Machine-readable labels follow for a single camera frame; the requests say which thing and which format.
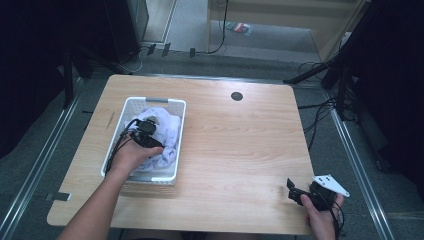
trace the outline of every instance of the wooden table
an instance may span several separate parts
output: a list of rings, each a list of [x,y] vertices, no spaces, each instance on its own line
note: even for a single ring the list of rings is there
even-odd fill
[[[307,189],[313,176],[290,86],[119,75],[110,77],[60,188],[72,197],[54,202],[50,224],[66,225],[102,181],[129,96],[183,99],[186,118],[176,185],[124,188],[112,227],[310,234],[285,186],[289,177]]]

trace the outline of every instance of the white bracket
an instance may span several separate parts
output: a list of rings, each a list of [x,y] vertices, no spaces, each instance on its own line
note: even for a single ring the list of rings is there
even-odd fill
[[[345,197],[350,196],[350,193],[346,191],[330,174],[323,176],[314,176],[312,178],[323,188],[326,188],[336,193],[340,193]]]

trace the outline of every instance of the white cloth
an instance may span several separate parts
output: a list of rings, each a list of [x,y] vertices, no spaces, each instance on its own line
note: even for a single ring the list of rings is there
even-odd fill
[[[158,140],[164,146],[162,154],[146,159],[136,170],[140,172],[150,172],[155,169],[166,168],[175,162],[177,158],[177,143],[179,139],[179,131],[181,127],[181,117],[168,113],[163,107],[150,107],[136,117],[141,121],[154,116],[157,119],[156,132],[152,137]],[[129,128],[134,130],[135,123]]]

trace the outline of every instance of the wrist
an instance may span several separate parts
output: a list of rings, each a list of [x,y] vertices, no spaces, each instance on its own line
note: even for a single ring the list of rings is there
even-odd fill
[[[112,168],[107,174],[106,178],[114,179],[114,181],[124,183],[130,176],[131,171]]]

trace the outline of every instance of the black cable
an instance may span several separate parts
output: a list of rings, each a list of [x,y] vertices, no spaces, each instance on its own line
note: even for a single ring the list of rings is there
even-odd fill
[[[326,65],[327,66],[327,69],[329,69],[329,70],[333,70],[333,71],[339,71],[340,69],[335,69],[335,68],[331,68],[329,65],[328,65],[328,63],[329,62],[332,62],[336,57],[337,57],[337,55],[339,55],[340,54],[340,51],[341,51],[341,47],[342,47],[342,42],[343,42],[343,37],[340,39],[340,41],[339,41],[339,50],[328,60],[328,61],[325,61],[325,62],[322,62],[322,63],[316,63],[316,62],[305,62],[305,63],[302,63],[299,67],[298,67],[298,69],[297,69],[297,72],[298,72],[298,74],[299,74],[299,76],[300,75],[302,75],[302,74],[300,74],[300,68],[303,66],[303,65],[305,65],[305,64],[308,64],[308,63],[313,63],[313,65],[312,65],[312,67],[311,67],[311,69],[309,70],[309,71],[312,71],[312,69],[314,69],[314,66],[315,65]],[[321,79],[321,80],[323,80],[323,78],[321,78],[321,77],[318,77],[317,76],[317,74],[318,73],[320,73],[320,72],[317,72],[316,74],[314,74],[314,75],[311,75],[310,77],[312,77],[312,76],[315,76],[315,77],[317,77],[317,78],[319,78],[319,79]],[[293,84],[293,83],[290,83],[290,80],[283,80],[283,82],[287,82],[287,83],[289,83],[289,84]]]
[[[203,54],[214,54],[216,52],[219,51],[219,49],[221,49],[222,45],[224,45],[224,41],[225,41],[225,25],[226,25],[226,21],[227,21],[227,12],[228,12],[228,2],[229,0],[225,1],[225,12],[224,12],[224,24],[222,25],[222,41],[221,41],[221,45],[219,45],[219,47],[217,49],[215,49],[212,52],[196,52],[196,54],[198,53],[203,53]]]
[[[155,49],[155,51],[164,51],[164,49]],[[187,54],[187,53],[189,53],[189,52],[186,52],[186,51],[178,51],[178,50],[168,50],[168,52],[169,53],[182,53],[182,54]]]
[[[219,31],[221,32],[221,34],[224,34],[224,28],[225,25],[223,24],[221,26],[221,20],[218,21],[218,26],[219,26]],[[227,46],[224,44],[223,45],[225,47],[224,51],[221,53],[221,55],[223,55],[226,51],[227,51]]]
[[[306,105],[306,106],[300,106],[300,107],[298,107],[299,110],[300,109],[306,109],[306,108],[319,107],[318,110],[317,110],[317,113],[315,114],[315,120],[314,120],[314,122],[310,126],[308,126],[308,127],[306,127],[306,128],[303,129],[303,132],[304,133],[307,133],[311,129],[314,129],[313,132],[312,132],[311,140],[310,140],[310,142],[308,144],[308,150],[311,150],[312,144],[314,142],[316,131],[317,131],[318,122],[328,116],[328,114],[334,108],[334,104],[335,104],[334,100],[336,98],[337,97],[329,98],[329,99],[327,99],[325,102],[323,102],[321,104]],[[324,111],[321,111],[321,109],[323,107],[326,107],[326,106],[330,106],[332,108],[331,109],[324,109],[324,111],[325,110],[329,110],[329,111],[323,117],[320,118],[320,115],[324,112]]]
[[[315,114],[315,124],[314,124],[314,130],[313,130],[313,132],[312,132],[311,140],[309,141],[308,151],[310,151],[310,150],[311,150],[311,148],[312,148],[312,144],[313,144],[313,142],[314,142],[315,135],[316,135],[316,132],[317,132],[317,125],[318,125],[319,112],[320,112],[320,110],[321,110],[324,106],[325,106],[324,104],[323,104],[323,105],[321,105],[321,106],[318,108],[317,113]]]
[[[344,226],[344,222],[345,222],[344,213],[343,213],[343,210],[341,210],[342,208],[340,207],[339,204],[337,204],[337,202],[335,200],[332,202],[332,204],[336,204],[338,206],[338,210],[341,211],[341,213],[342,213],[343,222],[342,222],[342,226],[340,227],[339,226],[339,221],[337,220],[337,217],[336,217],[336,215],[333,212],[333,208],[334,207],[333,206],[330,206],[327,203],[327,201],[325,200],[324,196],[322,196],[322,194],[315,187],[313,187],[312,185],[310,187],[314,190],[314,192],[316,194],[318,194],[318,196],[321,198],[322,201],[324,201],[325,205],[327,206],[328,211],[330,212],[331,217],[333,218],[333,225],[334,225],[334,232],[335,232],[335,235],[336,235],[336,240],[339,239],[340,232],[341,232],[341,230],[342,230],[342,228]]]
[[[128,141],[132,140],[132,139],[129,139],[129,140],[127,140],[126,142],[124,142],[124,143],[121,145],[121,141],[122,141],[122,139],[124,138],[124,136],[125,136],[125,135],[127,135],[127,133],[128,133],[128,129],[129,129],[129,128],[131,127],[131,125],[132,125],[134,122],[136,122],[136,121],[139,121],[139,120],[138,120],[138,119],[133,119],[133,120],[132,120],[130,123],[128,123],[128,125],[125,127],[124,131],[122,131],[122,132],[121,132],[121,134],[120,134],[120,136],[119,136],[119,139],[118,139],[118,141],[116,142],[115,147],[113,148],[113,151],[112,151],[112,153],[110,154],[109,159],[107,160],[106,170],[105,170],[105,175],[109,172],[110,167],[112,166],[113,158],[115,157],[115,155],[116,155],[116,153],[119,151],[119,149],[121,149],[121,147],[122,147],[122,146],[124,146],[124,144],[126,144]]]
[[[324,64],[324,63],[317,63],[317,62],[304,62],[304,63],[300,64],[300,65],[299,65],[299,67],[297,68],[297,74],[298,74],[299,76],[300,76],[300,75],[302,75],[302,73],[300,73],[300,69],[303,67],[303,65],[306,65],[306,64],[312,64],[311,69],[313,69],[313,68],[315,67],[315,65],[321,65],[321,64]],[[315,77],[316,77],[316,78],[318,78],[318,79],[320,79],[320,80],[322,80],[322,78],[321,78],[321,77],[318,77],[318,75],[317,75],[317,74],[315,74]]]

